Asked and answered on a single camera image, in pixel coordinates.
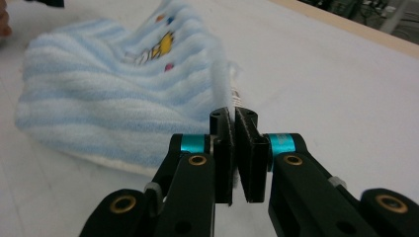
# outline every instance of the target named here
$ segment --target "white surface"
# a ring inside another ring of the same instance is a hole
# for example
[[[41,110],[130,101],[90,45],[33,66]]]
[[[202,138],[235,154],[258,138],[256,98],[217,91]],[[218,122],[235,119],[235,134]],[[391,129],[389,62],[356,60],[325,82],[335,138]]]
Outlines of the white surface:
[[[357,198],[385,187],[419,202],[417,59],[267,1],[190,2],[243,69],[238,89],[259,114],[261,132],[302,134]],[[71,0],[65,10],[9,4],[14,34],[0,46],[0,236],[77,236],[107,194],[142,190],[149,181],[47,150],[17,130],[13,116],[31,39],[99,17],[133,30],[157,4]],[[241,188],[235,199],[231,208],[217,206],[215,236],[274,236],[266,203],[246,204]]]

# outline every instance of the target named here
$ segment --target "blue striped towel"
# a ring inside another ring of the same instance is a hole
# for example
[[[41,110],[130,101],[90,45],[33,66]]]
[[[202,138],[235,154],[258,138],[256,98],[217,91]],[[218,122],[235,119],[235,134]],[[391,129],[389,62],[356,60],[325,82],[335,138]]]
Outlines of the blue striped towel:
[[[16,126],[55,150],[152,174],[173,133],[209,133],[231,106],[218,39],[181,0],[163,0],[131,33],[111,20],[34,39],[24,63]]]

